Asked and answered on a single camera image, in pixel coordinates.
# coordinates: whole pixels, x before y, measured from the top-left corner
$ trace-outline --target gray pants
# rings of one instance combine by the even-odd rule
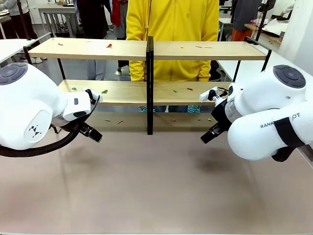
[[[87,60],[87,78],[88,80],[103,80],[106,75],[105,60]]]

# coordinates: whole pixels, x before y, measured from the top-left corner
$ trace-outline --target black logo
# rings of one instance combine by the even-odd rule
[[[29,128],[29,131],[33,130],[34,133],[35,133],[35,135],[33,136],[33,138],[34,138],[36,135],[38,135],[38,134],[42,134],[42,132],[37,132],[37,127],[38,127],[38,125],[37,125],[37,126],[32,126],[31,128]]]

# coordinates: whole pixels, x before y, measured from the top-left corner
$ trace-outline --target yellow sleeve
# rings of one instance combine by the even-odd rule
[[[205,22],[202,29],[201,41],[217,41],[219,35],[219,0],[207,0]],[[199,81],[207,82],[210,78],[211,61],[201,61]]]
[[[126,17],[127,25],[127,39],[135,41],[144,41],[146,32],[145,25],[145,0],[129,0],[128,11]],[[144,80],[144,62],[143,61],[130,61],[129,68],[131,72],[132,81]]]

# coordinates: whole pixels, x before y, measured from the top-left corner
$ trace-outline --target gray circular cap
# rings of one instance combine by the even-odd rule
[[[0,69],[0,86],[18,81],[27,72],[28,64],[13,63]]]
[[[288,65],[274,66],[273,72],[275,77],[286,86],[300,89],[306,85],[306,81],[302,73]]]

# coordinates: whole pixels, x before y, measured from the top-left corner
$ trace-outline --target gray hoodie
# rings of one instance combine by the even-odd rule
[[[22,5],[23,13],[27,13],[29,11],[28,4],[26,0],[20,0]],[[16,0],[0,0],[0,11],[8,9],[10,12],[10,16],[17,16],[20,14],[18,4]]]

